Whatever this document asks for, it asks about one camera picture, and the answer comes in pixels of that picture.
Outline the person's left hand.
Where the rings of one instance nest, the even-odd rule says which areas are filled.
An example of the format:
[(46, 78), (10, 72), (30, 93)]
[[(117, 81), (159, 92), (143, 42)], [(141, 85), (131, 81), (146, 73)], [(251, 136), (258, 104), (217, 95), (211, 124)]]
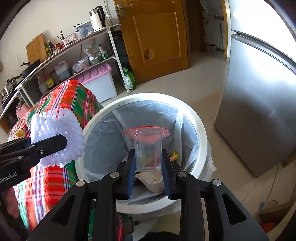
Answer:
[(13, 187), (11, 187), (6, 195), (5, 195), (5, 201), (6, 201), (6, 208), (8, 211), (8, 214), (12, 216), (14, 219), (17, 219), (20, 217), (20, 211), (18, 207), (18, 201), (15, 196), (15, 190)]

